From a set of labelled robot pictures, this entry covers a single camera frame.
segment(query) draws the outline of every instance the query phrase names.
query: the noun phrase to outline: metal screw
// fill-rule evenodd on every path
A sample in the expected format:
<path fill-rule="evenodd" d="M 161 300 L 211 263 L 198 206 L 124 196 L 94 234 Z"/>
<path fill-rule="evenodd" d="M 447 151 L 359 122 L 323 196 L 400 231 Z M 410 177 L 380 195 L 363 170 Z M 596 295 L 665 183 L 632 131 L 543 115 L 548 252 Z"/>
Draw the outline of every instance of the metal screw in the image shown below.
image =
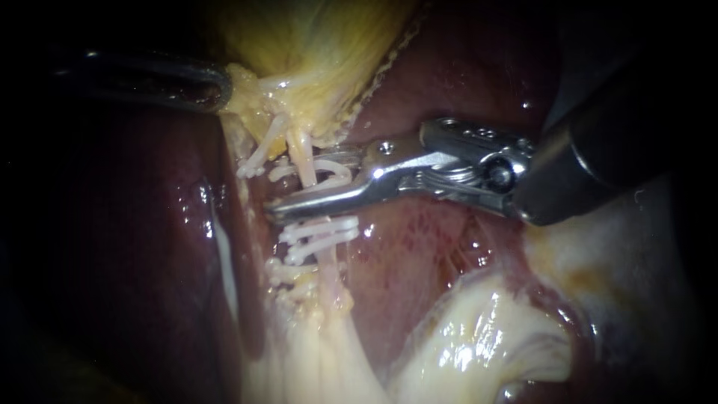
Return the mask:
<path fill-rule="evenodd" d="M 379 144 L 377 150 L 379 153 L 389 156 L 391 153 L 394 153 L 394 143 L 390 141 L 383 141 Z"/>
<path fill-rule="evenodd" d="M 448 129 L 448 130 L 454 130 L 454 129 L 458 128 L 458 122 L 456 122 L 453 119 L 445 119 L 442 122 L 442 125 L 444 126 L 444 129 Z"/>
<path fill-rule="evenodd" d="M 511 171 L 507 170 L 505 167 L 492 167 L 488 172 L 488 176 L 497 186 L 503 187 L 511 183 Z"/>

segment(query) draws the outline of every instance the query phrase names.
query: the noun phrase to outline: yellow fat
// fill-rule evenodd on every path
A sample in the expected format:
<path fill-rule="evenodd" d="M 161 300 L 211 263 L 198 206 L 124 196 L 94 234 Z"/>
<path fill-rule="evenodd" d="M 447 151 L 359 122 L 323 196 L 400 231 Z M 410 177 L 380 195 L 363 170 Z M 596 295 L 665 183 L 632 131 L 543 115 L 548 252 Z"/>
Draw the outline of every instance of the yellow fat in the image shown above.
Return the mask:
<path fill-rule="evenodd" d="M 402 34 L 416 0 L 216 0 L 213 29 L 230 61 L 238 114 L 254 139 L 271 117 L 290 116 L 288 135 L 316 146 L 337 143 L 383 57 Z M 286 149 L 272 145 L 269 158 Z"/>

